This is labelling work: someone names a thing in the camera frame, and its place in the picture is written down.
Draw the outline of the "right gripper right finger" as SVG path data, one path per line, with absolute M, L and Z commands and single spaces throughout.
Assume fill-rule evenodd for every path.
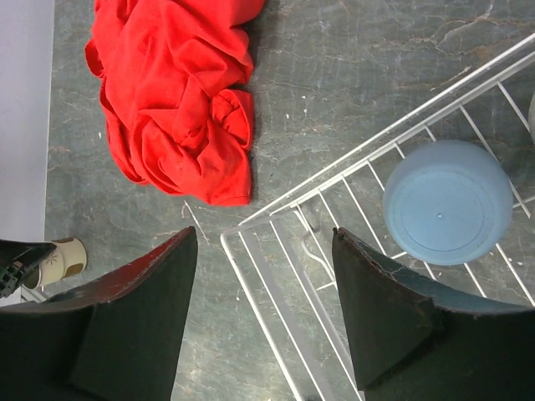
M 368 400 L 531 400 L 534 311 L 436 282 L 343 228 L 332 258 Z

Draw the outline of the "blue plastic cup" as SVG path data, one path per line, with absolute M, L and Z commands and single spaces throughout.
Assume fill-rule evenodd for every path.
M 383 195 L 385 224 L 410 256 L 438 266 L 476 260 L 512 219 L 510 180 L 483 148 L 459 140 L 418 147 L 395 168 Z

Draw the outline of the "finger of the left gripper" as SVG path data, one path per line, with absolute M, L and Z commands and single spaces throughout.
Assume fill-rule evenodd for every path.
M 52 242 L 1 240 L 1 298 L 11 296 L 57 247 Z

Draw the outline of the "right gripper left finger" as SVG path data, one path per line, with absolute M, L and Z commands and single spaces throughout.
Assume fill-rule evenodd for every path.
M 2 399 L 169 399 L 196 263 L 187 227 L 83 286 L 3 307 Z

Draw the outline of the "red crumpled cloth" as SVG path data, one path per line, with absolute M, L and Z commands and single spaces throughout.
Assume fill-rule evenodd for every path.
M 260 1 L 98 1 L 85 47 L 111 156 L 139 185 L 213 206 L 251 200 Z

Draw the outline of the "beige cup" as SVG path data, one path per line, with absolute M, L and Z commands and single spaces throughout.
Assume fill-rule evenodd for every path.
M 52 244 L 56 248 L 38 264 L 37 270 L 23 282 L 23 287 L 29 290 L 44 287 L 85 270 L 87 251 L 79 239 L 69 237 L 52 241 Z

